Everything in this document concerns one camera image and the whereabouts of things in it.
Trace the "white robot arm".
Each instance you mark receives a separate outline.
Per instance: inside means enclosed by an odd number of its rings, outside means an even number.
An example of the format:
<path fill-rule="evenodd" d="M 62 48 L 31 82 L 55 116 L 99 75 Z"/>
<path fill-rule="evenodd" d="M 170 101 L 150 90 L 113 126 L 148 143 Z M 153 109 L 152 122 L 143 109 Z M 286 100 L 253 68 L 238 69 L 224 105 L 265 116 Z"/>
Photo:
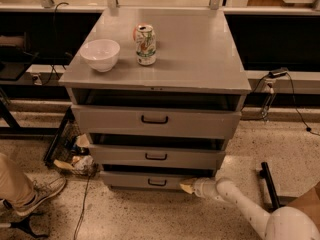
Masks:
<path fill-rule="evenodd" d="M 234 205 L 262 240 L 320 240 L 320 232 L 307 214 L 289 206 L 268 213 L 228 178 L 185 179 L 180 187 L 188 194 Z"/>

